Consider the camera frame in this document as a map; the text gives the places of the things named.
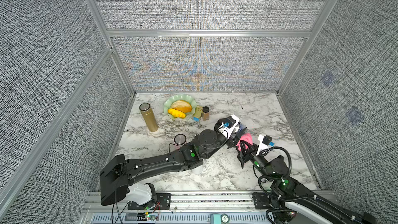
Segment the blue thermos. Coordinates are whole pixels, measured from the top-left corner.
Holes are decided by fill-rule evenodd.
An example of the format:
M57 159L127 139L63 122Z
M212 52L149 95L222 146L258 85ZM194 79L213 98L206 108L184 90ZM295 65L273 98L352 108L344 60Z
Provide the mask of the blue thermos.
M238 134L241 131L241 129L242 129L241 122L238 122L233 128L232 134L233 135Z

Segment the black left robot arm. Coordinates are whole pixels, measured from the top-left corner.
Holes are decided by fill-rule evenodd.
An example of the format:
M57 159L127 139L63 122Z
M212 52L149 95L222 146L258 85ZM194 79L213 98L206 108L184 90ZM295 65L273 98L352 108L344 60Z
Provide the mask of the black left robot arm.
M230 116L218 120L213 130L203 130L192 141L166 154L144 159L126 159L123 154L113 157L99 174L101 205L123 200L144 179L202 166L223 146L236 146L245 131L246 127Z

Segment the pink cloth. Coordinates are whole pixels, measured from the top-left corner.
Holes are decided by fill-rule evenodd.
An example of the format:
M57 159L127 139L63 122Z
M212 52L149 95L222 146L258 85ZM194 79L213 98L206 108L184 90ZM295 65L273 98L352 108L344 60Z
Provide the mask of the pink cloth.
M248 143L250 146L253 145L252 135L250 133L245 133L241 136L240 140L238 141L238 143L236 145L236 147L238 147L239 151L241 151L241 146L240 146L241 143L245 145L245 149L248 149L249 146L246 145L245 142Z

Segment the gold gradient thermos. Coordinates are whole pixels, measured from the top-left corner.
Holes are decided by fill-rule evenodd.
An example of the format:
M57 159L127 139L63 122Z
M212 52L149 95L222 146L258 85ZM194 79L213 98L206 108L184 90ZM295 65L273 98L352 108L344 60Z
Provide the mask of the gold gradient thermos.
M144 118L144 121L150 132L155 132L158 130L159 126L155 119L153 110L149 103L143 103L139 106L140 112Z

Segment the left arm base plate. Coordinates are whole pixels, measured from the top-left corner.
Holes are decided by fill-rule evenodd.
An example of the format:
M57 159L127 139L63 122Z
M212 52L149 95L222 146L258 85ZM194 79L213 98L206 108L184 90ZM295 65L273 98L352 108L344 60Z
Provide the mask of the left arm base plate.
M140 211L154 211L155 207L160 210L169 210L171 205L170 193L156 193L156 197L150 200L148 203L138 205L134 201L130 201L127 206L128 210L140 210Z

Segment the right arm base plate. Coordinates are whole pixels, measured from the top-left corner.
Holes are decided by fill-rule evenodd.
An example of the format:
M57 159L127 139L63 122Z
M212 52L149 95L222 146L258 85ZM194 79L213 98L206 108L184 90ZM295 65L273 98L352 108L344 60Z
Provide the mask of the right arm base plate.
M255 209L279 209L280 204L276 198L272 198L264 192L253 192L252 199L255 205Z

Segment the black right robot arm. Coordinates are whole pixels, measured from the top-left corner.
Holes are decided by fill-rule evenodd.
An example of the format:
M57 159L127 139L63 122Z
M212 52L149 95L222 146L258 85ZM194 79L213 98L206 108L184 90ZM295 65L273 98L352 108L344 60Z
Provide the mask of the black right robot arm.
M288 162L279 155L268 162L265 155L270 151L281 150L273 146L257 152L258 146L247 141L239 141L236 150L242 165L251 162L254 169L260 172L258 185L266 200L266 218L271 224L288 224L297 214L303 215L318 224L376 224L376 217L370 213L362 214L343 208L305 187L298 180L290 177L291 157Z

